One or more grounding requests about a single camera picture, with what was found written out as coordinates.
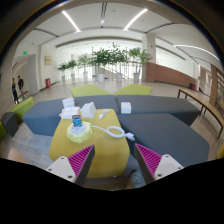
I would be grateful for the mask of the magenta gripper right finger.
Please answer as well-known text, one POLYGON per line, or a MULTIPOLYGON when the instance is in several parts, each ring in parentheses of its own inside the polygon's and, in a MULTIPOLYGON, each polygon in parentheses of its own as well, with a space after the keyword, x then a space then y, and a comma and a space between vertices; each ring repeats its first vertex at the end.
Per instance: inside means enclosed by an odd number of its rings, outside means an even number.
POLYGON ((134 154, 146 184, 183 169, 183 166, 169 154, 160 155, 140 144, 134 145, 134 154))

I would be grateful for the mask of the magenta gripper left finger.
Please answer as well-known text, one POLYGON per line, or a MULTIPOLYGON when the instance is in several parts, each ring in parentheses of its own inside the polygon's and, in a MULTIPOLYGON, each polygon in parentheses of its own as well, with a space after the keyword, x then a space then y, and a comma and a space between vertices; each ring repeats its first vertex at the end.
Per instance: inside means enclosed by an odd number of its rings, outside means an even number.
POLYGON ((47 171, 65 180, 83 186, 95 156, 95 146, 90 145, 69 157, 60 156, 47 171))

